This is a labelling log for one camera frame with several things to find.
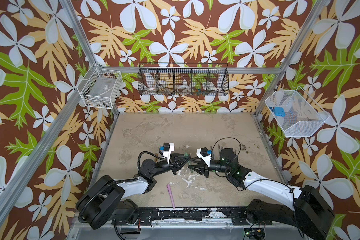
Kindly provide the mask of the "pink pen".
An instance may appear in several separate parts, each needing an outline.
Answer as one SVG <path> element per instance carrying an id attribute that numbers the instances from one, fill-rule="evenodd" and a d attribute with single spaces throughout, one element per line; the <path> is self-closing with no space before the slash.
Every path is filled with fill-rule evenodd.
<path id="1" fill-rule="evenodd" d="M 170 184 L 167 184 L 167 191 L 168 191 L 169 196 L 170 196 L 172 208 L 175 210 L 175 209 L 176 209 L 176 205 L 175 205 L 175 201 L 174 201 L 174 197 L 173 197 L 173 193 L 172 193 L 172 189 L 171 189 L 171 185 L 170 185 Z"/>

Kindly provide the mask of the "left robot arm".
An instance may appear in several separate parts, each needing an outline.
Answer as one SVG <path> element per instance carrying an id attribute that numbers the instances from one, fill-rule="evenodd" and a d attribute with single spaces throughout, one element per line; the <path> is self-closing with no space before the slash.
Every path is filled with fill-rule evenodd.
<path id="1" fill-rule="evenodd" d="M 138 221 L 140 208 L 128 197 L 150 192 L 156 185 L 155 176 L 181 170 L 191 157 L 185 154 L 170 153 L 168 158 L 158 157 L 141 161 L 143 155 L 156 155 L 143 151 L 138 156 L 138 173 L 131 179 L 115 180 L 109 175 L 102 176 L 77 202 L 78 220 L 89 224 L 93 230 L 99 229 L 108 221 L 127 225 Z"/>

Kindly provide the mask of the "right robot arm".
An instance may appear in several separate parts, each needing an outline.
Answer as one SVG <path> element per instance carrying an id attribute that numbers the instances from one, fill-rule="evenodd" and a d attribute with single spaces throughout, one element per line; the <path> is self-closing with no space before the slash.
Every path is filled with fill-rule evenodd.
<path id="1" fill-rule="evenodd" d="M 212 153 L 207 148 L 198 149 L 189 168 L 205 177 L 210 172 L 224 173 L 225 178 L 238 190 L 253 191 L 277 201 L 276 204 L 251 201 L 246 207 L 250 223 L 279 222 L 297 227 L 313 240 L 327 238 L 335 214 L 317 189 L 312 186 L 290 186 L 263 177 L 241 166 L 232 148 L 222 149 L 219 160 L 214 160 Z"/>

